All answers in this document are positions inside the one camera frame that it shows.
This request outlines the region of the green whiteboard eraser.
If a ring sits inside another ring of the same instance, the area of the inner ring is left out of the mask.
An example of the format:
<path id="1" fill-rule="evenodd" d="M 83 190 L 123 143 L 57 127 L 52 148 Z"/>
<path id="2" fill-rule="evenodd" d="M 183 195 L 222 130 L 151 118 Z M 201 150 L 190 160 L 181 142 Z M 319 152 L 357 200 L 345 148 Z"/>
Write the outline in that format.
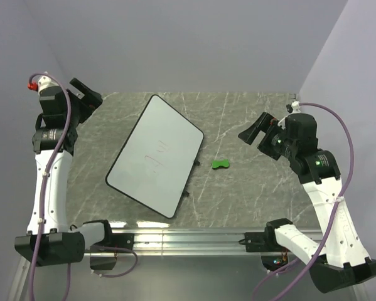
<path id="1" fill-rule="evenodd" d="M 212 161 L 212 169 L 226 169 L 229 167 L 230 167 L 230 163 L 228 159 Z"/>

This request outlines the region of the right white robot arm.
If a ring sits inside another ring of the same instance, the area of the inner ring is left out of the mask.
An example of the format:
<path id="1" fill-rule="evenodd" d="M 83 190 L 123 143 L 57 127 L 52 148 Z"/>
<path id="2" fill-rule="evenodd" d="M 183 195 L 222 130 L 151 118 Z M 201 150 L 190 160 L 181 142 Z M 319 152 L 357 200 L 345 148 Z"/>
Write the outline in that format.
<path id="1" fill-rule="evenodd" d="M 318 147 L 317 123 L 312 115 L 290 114 L 278 120 L 264 112 L 238 137 L 274 160 L 284 157 L 311 200 L 323 239 L 316 243 L 292 221 L 277 219 L 266 224 L 263 245 L 272 251 L 289 250 L 303 263 L 315 287 L 322 293 L 363 283 L 376 277 L 376 260 L 362 245 L 354 227 L 343 184 L 333 154 Z"/>

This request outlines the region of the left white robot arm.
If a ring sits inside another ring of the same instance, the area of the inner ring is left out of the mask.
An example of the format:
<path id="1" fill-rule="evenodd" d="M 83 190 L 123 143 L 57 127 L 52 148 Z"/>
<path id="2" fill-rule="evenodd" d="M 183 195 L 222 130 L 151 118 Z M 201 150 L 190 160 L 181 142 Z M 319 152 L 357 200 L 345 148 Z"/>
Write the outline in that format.
<path id="1" fill-rule="evenodd" d="M 80 80 L 71 86 L 79 97 L 47 74 L 33 75 L 28 88 L 38 94 L 42 112 L 32 137 L 36 162 L 36 191 L 26 234 L 15 239 L 15 250 L 32 267 L 80 262 L 87 250 L 129 253 L 133 237 L 114 238 L 106 219 L 84 222 L 71 229 L 67 222 L 67 184 L 77 127 L 102 105 L 102 97 Z"/>

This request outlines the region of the white whiteboard black frame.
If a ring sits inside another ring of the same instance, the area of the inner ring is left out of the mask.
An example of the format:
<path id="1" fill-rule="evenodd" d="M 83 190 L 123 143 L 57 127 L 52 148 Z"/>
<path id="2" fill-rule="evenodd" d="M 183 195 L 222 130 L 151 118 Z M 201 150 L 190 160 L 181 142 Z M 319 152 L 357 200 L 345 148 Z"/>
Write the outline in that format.
<path id="1" fill-rule="evenodd" d="M 158 214 L 177 210 L 204 133 L 152 95 L 105 177 L 106 184 Z"/>

